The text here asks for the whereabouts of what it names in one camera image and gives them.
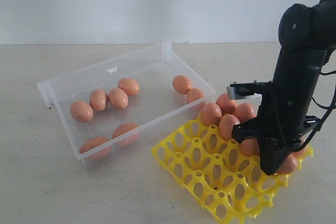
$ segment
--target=plastic box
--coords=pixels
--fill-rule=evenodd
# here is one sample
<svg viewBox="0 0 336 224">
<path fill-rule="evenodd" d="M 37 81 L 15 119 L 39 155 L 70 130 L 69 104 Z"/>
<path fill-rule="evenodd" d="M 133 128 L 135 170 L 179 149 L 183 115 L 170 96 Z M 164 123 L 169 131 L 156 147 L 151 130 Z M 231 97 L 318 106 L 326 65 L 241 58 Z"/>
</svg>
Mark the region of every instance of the plastic box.
<svg viewBox="0 0 336 224">
<path fill-rule="evenodd" d="M 178 94 L 172 86 L 178 74 L 188 76 L 193 87 L 201 89 L 205 98 L 187 104 L 185 95 Z M 131 77 L 140 85 L 140 93 L 129 97 L 129 105 L 124 110 L 108 106 L 96 112 L 88 123 L 75 121 L 70 115 L 70 105 L 76 100 L 89 103 L 89 96 L 96 88 L 103 88 L 108 94 L 118 86 L 123 77 Z M 99 62 L 70 73 L 37 83 L 37 86 L 51 108 L 56 106 L 77 159 L 86 170 L 93 169 L 127 150 L 137 148 L 147 141 L 160 140 L 177 127 L 194 119 L 199 114 L 199 105 L 211 101 L 216 91 L 172 50 L 171 43 L 152 45 L 144 49 Z M 121 124 L 133 122 L 139 127 L 119 137 L 111 139 L 113 131 Z M 138 141 L 128 147 L 115 145 L 126 137 L 139 133 Z M 79 153 L 81 145 L 96 136 L 107 137 L 109 142 Z M 106 158 L 94 161 L 90 156 L 113 145 Z"/>
</svg>

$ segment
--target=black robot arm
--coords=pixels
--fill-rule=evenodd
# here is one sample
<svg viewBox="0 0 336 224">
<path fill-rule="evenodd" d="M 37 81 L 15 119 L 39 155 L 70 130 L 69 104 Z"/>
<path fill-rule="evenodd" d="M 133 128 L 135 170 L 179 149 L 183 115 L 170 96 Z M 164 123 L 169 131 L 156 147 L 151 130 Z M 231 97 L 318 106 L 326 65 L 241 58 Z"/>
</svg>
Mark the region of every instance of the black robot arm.
<svg viewBox="0 0 336 224">
<path fill-rule="evenodd" d="M 278 29 L 281 50 L 269 82 L 234 83 L 231 99 L 262 97 L 257 116 L 235 125 L 232 138 L 241 143 L 257 138 L 260 168 L 276 173 L 292 152 L 303 149 L 319 131 L 336 105 L 336 90 L 323 118 L 307 116 L 322 67 L 336 49 L 336 0 L 321 0 L 313 7 L 294 4 L 282 16 Z M 299 138 L 312 131 L 304 144 Z"/>
</svg>

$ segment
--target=yellow egg tray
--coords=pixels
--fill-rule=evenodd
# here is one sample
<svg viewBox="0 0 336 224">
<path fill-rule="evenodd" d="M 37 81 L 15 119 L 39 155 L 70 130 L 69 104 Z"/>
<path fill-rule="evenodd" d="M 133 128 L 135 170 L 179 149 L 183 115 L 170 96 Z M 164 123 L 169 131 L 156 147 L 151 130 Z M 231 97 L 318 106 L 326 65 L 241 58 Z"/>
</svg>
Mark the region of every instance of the yellow egg tray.
<svg viewBox="0 0 336 224">
<path fill-rule="evenodd" d="M 264 207 L 273 206 L 290 177 L 267 176 L 259 156 L 244 155 L 236 141 L 223 139 L 216 125 L 205 126 L 199 117 L 162 140 L 152 154 L 218 223 L 256 218 Z M 310 145 L 298 159 L 298 169 L 307 155 L 313 156 Z"/>
</svg>

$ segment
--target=table surface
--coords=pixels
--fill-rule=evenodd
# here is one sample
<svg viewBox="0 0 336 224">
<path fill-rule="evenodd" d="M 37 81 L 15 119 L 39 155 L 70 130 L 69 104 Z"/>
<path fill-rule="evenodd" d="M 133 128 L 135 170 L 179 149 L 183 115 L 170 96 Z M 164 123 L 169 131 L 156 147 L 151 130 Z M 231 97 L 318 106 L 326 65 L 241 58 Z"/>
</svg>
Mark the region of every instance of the table surface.
<svg viewBox="0 0 336 224">
<path fill-rule="evenodd" d="M 150 146 L 87 172 L 55 108 L 36 82 L 144 45 L 0 46 L 1 223 L 216 223 L 150 154 Z M 216 90 L 233 81 L 271 80 L 278 43 L 182 44 L 173 49 Z M 331 58 L 325 71 L 336 66 Z M 315 97 L 331 101 L 335 78 Z M 324 111 L 311 105 L 310 114 Z M 332 223 L 336 208 L 336 127 L 332 113 L 312 141 L 314 157 L 281 188 L 274 206 L 245 223 Z"/>
</svg>

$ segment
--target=egg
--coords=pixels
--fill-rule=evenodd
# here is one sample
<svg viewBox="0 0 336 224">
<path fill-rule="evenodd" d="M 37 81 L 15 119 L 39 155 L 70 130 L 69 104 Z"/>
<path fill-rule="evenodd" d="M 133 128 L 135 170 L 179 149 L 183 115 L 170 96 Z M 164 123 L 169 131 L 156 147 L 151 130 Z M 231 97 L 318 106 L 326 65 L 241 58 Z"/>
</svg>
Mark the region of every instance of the egg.
<svg viewBox="0 0 336 224">
<path fill-rule="evenodd" d="M 108 105 L 108 97 L 104 89 L 96 89 L 90 95 L 90 105 L 96 111 L 103 111 Z"/>
<path fill-rule="evenodd" d="M 128 96 L 120 88 L 112 89 L 108 95 L 109 101 L 113 107 L 119 110 L 123 110 L 128 105 Z"/>
<path fill-rule="evenodd" d="M 256 112 L 250 103 L 245 102 L 237 107 L 235 112 L 233 112 L 233 115 L 237 117 L 240 122 L 245 123 L 246 121 L 255 118 Z"/>
<path fill-rule="evenodd" d="M 118 136 L 121 136 L 122 134 L 129 132 L 131 130 L 134 130 L 138 127 L 135 123 L 125 123 L 120 125 L 118 128 L 115 129 L 115 131 L 112 134 L 112 139 L 116 138 Z M 128 146 L 131 144 L 134 144 L 138 138 L 139 138 L 140 132 L 134 133 L 133 135 L 119 141 L 116 143 L 118 146 Z"/>
<path fill-rule="evenodd" d="M 83 143 L 83 145 L 79 149 L 79 153 L 82 154 L 88 152 L 89 150 L 96 148 L 97 146 L 102 145 L 108 141 L 109 139 L 107 139 L 106 137 L 93 137 Z M 87 159 L 92 161 L 101 160 L 110 155 L 111 152 L 112 152 L 112 146 L 108 146 L 100 150 L 99 152 L 88 156 Z"/>
<path fill-rule="evenodd" d="M 173 87 L 177 93 L 187 94 L 192 88 L 192 83 L 187 76 L 179 75 L 174 77 Z"/>
<path fill-rule="evenodd" d="M 298 168 L 298 165 L 298 160 L 294 157 L 294 155 L 289 154 L 277 170 L 277 174 L 290 174 Z"/>
<path fill-rule="evenodd" d="M 232 139 L 232 129 L 234 125 L 240 124 L 237 117 L 231 114 L 225 114 L 219 122 L 218 130 L 225 140 Z"/>
<path fill-rule="evenodd" d="M 81 123 L 87 123 L 93 118 L 93 109 L 85 101 L 75 101 L 70 106 L 71 116 Z"/>
<path fill-rule="evenodd" d="M 118 88 L 125 91 L 129 96 L 137 95 L 140 92 L 140 86 L 137 81 L 132 78 L 122 78 L 118 82 Z"/>
<path fill-rule="evenodd" d="M 200 118 L 206 126 L 211 124 L 218 125 L 222 118 L 222 111 L 216 103 L 210 102 L 203 106 Z"/>
<path fill-rule="evenodd" d="M 229 99 L 227 93 L 221 94 L 218 98 L 216 103 L 222 110 L 222 114 L 233 114 L 237 109 L 237 102 L 234 100 Z"/>
<path fill-rule="evenodd" d="M 245 139 L 240 144 L 241 152 L 246 156 L 251 157 L 253 155 L 259 155 L 259 145 L 256 138 Z"/>
<path fill-rule="evenodd" d="M 305 142 L 305 138 L 304 137 L 301 137 L 300 140 L 301 140 L 302 144 Z M 300 150 L 298 152 L 292 152 L 292 154 L 294 155 L 294 157 L 300 158 L 300 157 L 302 157 L 306 153 L 306 151 L 307 151 L 307 146 L 305 146 L 302 150 Z"/>
</svg>

